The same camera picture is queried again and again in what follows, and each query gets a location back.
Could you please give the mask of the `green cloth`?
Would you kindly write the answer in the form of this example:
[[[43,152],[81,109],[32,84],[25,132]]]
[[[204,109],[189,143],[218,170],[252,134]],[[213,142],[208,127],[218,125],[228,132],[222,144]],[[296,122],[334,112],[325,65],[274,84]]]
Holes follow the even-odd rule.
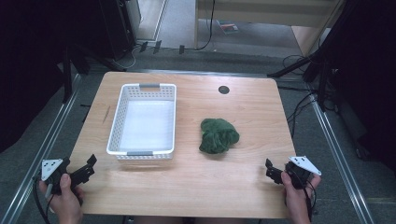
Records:
[[[199,149],[208,154],[220,154],[239,141],[240,134],[225,119],[204,119],[201,122],[202,142]]]

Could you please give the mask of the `white perforated plastic basket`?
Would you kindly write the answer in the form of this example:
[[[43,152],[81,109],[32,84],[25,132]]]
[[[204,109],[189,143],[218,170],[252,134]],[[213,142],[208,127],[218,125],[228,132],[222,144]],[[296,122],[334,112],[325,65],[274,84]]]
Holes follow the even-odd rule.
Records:
[[[124,84],[106,152],[119,161],[171,160],[175,149],[177,86]]]

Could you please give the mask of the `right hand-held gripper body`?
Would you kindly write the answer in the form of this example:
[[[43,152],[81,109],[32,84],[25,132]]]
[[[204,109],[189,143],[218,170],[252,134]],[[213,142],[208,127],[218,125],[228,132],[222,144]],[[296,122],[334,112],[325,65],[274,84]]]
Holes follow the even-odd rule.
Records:
[[[321,175],[321,171],[306,156],[290,156],[285,168],[296,189],[304,189],[312,174]]]

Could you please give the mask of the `dark curtain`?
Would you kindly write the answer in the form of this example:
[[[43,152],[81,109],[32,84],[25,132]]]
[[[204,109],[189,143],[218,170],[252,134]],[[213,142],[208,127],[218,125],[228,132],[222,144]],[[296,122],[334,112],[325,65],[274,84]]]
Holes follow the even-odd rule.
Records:
[[[323,47],[361,156],[396,175],[396,0],[346,0]]]
[[[65,83],[67,47],[89,42],[99,0],[0,0],[0,153]]]

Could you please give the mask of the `colourful booklet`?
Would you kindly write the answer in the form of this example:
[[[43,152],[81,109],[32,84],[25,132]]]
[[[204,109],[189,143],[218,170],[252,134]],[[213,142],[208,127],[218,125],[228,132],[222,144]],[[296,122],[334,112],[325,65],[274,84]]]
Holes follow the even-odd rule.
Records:
[[[218,25],[222,32],[226,35],[236,34],[239,32],[238,27],[230,21],[218,21]]]

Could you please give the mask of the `black tripod stand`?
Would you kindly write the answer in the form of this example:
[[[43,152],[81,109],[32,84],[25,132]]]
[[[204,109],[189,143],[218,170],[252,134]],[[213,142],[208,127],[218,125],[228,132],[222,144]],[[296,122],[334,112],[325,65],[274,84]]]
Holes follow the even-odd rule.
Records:
[[[305,82],[309,83],[315,80],[319,76],[318,80],[318,105],[322,112],[326,110],[325,108],[325,91],[326,91],[326,81],[331,72],[330,61],[328,60],[327,54],[329,53],[329,48],[332,46],[332,40],[326,38],[322,45],[312,54],[303,57],[300,61],[293,63],[273,74],[269,74],[268,77],[283,77],[286,74],[308,64],[303,74],[303,79]]]

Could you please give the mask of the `black metal stand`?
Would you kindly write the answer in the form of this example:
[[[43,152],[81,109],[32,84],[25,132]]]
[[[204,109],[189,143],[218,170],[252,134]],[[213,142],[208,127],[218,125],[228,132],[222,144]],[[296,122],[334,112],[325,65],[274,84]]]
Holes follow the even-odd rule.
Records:
[[[97,62],[109,68],[111,71],[125,71],[125,68],[122,68],[120,65],[112,64],[90,49],[77,44],[68,45],[63,51],[64,104],[71,98],[73,93],[71,64],[73,64],[80,73],[87,74],[90,71],[90,67],[85,60],[86,56],[95,59]]]

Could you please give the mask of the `person's right hand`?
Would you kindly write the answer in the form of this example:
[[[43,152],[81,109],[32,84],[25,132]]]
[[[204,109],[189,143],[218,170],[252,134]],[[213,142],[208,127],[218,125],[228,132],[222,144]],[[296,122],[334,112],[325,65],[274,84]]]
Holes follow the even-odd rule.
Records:
[[[321,177],[313,174],[313,178],[311,180],[312,186],[305,190],[296,189],[292,185],[291,178],[286,172],[282,172],[281,177],[284,185],[284,195],[290,222],[292,224],[311,224],[306,202],[310,199],[312,191],[320,183]]]

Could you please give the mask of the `light wooden furniture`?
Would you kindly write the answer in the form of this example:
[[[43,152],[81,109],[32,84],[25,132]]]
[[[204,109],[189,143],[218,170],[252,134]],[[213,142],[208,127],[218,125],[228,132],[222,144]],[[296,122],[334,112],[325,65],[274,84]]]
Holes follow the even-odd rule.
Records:
[[[288,25],[307,56],[346,0],[215,0],[214,19]]]

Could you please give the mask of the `black cabinet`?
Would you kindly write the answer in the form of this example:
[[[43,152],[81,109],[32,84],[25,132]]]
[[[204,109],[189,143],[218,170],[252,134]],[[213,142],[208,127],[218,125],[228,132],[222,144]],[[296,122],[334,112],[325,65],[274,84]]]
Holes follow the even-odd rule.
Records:
[[[120,59],[136,44],[141,22],[138,0],[99,0],[112,57]]]

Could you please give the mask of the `metal floor rail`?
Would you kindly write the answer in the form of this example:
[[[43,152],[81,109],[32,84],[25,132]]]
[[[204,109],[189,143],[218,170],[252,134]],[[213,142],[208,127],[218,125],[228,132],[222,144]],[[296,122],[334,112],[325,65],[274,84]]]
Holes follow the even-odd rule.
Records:
[[[82,80],[72,76],[72,94],[63,103],[60,89],[34,118],[22,137],[0,153],[0,224],[15,224],[32,192],[32,179],[48,157],[76,100]]]
[[[326,141],[329,145],[332,157],[339,171],[339,174],[346,187],[346,191],[351,201],[357,217],[361,224],[375,224],[372,213],[368,207],[368,204],[361,192],[361,188],[358,185],[355,176],[353,175],[347,159],[342,151],[342,148],[338,142],[337,137],[333,131],[332,125],[327,117],[327,114],[323,112],[318,104],[318,99],[312,97],[313,108],[318,119],[319,125],[324,133]]]

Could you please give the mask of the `person's left hand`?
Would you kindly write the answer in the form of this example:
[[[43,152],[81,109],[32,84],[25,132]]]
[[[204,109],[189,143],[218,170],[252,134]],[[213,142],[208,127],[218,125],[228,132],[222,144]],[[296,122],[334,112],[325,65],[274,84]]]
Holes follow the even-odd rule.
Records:
[[[79,200],[84,198],[84,191],[80,186],[71,189],[69,174],[63,174],[60,180],[60,195],[50,195],[47,198],[49,207],[56,214],[59,224],[81,224],[83,211]]]

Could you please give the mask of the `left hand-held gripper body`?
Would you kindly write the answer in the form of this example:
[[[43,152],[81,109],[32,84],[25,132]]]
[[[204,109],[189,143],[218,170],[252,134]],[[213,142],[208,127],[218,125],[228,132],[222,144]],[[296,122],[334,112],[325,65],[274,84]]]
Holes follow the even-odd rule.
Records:
[[[60,181],[63,174],[67,174],[70,164],[68,157],[56,160],[43,160],[41,180],[47,185],[46,195],[61,195]]]

